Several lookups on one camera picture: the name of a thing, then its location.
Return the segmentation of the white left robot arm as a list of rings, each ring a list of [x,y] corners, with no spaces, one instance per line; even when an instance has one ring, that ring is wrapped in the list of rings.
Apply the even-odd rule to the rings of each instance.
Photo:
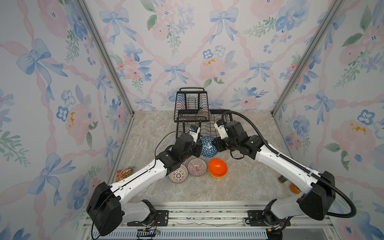
[[[130,177],[107,185],[100,183],[87,206],[87,213],[100,236],[113,232],[121,223],[151,224],[156,209],[148,200],[130,200],[150,184],[176,171],[191,156],[199,157],[202,142],[198,133],[182,133],[174,145],[157,154],[148,165]]]

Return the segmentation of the blue triangle patterned bowl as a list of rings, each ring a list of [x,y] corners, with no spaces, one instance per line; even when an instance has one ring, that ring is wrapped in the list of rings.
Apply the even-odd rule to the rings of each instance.
[[[200,140],[202,142],[201,155],[203,157],[205,157],[205,158],[213,158],[213,157],[215,157],[218,154],[218,150],[213,145],[213,141],[215,139],[216,138],[214,136],[211,136],[211,135],[202,136],[200,138]]]

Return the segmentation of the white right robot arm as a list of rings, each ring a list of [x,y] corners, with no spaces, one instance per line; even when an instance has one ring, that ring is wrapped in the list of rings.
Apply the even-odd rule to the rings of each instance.
[[[257,160],[283,175],[301,191],[296,197],[270,201],[262,214],[266,224],[272,226],[283,219],[302,215],[318,221],[325,218],[336,198],[335,191],[329,186],[335,182],[331,174],[321,177],[320,173],[279,152],[263,137],[249,136],[240,122],[223,123],[219,120],[215,129],[219,136],[213,145],[219,152],[238,151]]]

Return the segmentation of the orange plastic bowl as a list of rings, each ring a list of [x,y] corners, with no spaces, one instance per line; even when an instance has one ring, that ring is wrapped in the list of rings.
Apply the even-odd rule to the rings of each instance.
[[[222,176],[228,173],[228,165],[221,159],[212,159],[209,162],[209,173]]]

